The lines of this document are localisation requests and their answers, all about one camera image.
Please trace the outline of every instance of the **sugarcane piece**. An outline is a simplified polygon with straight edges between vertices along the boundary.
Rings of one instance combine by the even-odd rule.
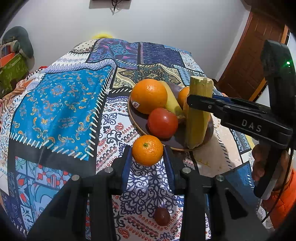
[[[209,78],[191,76],[189,94],[212,97],[213,86],[214,83]],[[209,112],[188,107],[185,143],[189,149],[193,149],[202,144],[209,118]]]

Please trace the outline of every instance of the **wire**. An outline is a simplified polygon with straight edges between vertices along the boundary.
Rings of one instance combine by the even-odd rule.
[[[122,0],[120,0],[119,2],[118,2],[118,0],[111,0],[111,2],[112,2],[112,6],[114,7],[114,9],[113,9],[113,12],[114,12],[117,4],[120,4],[122,2]]]
[[[290,158],[289,158],[289,163],[288,163],[288,168],[287,168],[287,171],[286,171],[286,175],[285,175],[285,179],[284,179],[284,183],[281,187],[281,190],[279,192],[279,195],[274,203],[274,205],[272,206],[272,208],[270,209],[270,212],[268,212],[268,214],[266,215],[266,217],[261,221],[262,223],[270,216],[271,212],[274,210],[274,208],[276,207],[279,199],[281,198],[281,194],[283,193],[284,191],[284,188],[285,188],[285,185],[286,185],[286,182],[287,182],[287,178],[288,178],[288,175],[289,175],[289,172],[290,172],[290,167],[291,167],[291,163],[292,163],[292,158],[293,158],[293,153],[294,153],[294,148],[293,148],[293,141],[291,141],[291,146],[290,146],[290,149],[291,149],[291,152],[290,152]]]

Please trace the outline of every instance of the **wooden door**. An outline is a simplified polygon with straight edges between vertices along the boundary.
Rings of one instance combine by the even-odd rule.
[[[266,39],[280,42],[284,25],[263,13],[251,12],[240,42],[218,87],[230,97],[249,99],[264,78],[260,54]]]

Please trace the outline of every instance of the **green box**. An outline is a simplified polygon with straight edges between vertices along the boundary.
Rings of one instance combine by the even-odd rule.
[[[12,80],[19,82],[27,72],[26,59],[18,53],[0,69],[0,98],[12,91]]]

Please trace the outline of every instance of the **door frame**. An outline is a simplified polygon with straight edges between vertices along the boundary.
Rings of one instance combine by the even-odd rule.
[[[249,26],[250,26],[250,23],[251,23],[252,17],[253,17],[253,13],[250,11],[250,14],[249,14],[249,17],[248,17],[247,23],[246,23],[246,25],[245,25],[245,27],[244,27],[244,31],[243,31],[242,36],[241,36],[241,38],[240,38],[240,40],[239,40],[239,42],[238,42],[238,44],[237,44],[237,47],[235,48],[235,51],[233,52],[233,55],[232,55],[230,61],[228,62],[228,64],[227,64],[227,66],[226,66],[226,68],[225,68],[223,74],[221,75],[220,79],[218,80],[218,83],[217,83],[218,87],[220,86],[220,84],[223,83],[223,80],[224,80],[224,78],[225,78],[227,72],[229,71],[230,66],[232,65],[233,61],[235,60],[237,54],[239,53],[239,50],[240,50],[240,48],[241,48],[241,46],[242,46],[242,43],[243,43],[243,41],[244,41],[244,38],[246,37],[246,34],[247,34],[247,31],[248,31],[248,28],[249,28]]]
[[[285,25],[285,28],[284,28],[284,33],[283,33],[283,36],[281,38],[281,43],[282,44],[285,44],[286,42],[286,39],[287,39],[287,34],[288,34],[288,26]],[[258,85],[257,89],[255,90],[255,92],[252,94],[252,96],[250,97],[249,101],[253,101],[255,100],[255,98],[259,95],[259,93],[262,91],[262,89],[264,88],[265,84],[266,84],[266,80],[265,78],[263,78],[263,80],[261,81],[261,83]]]

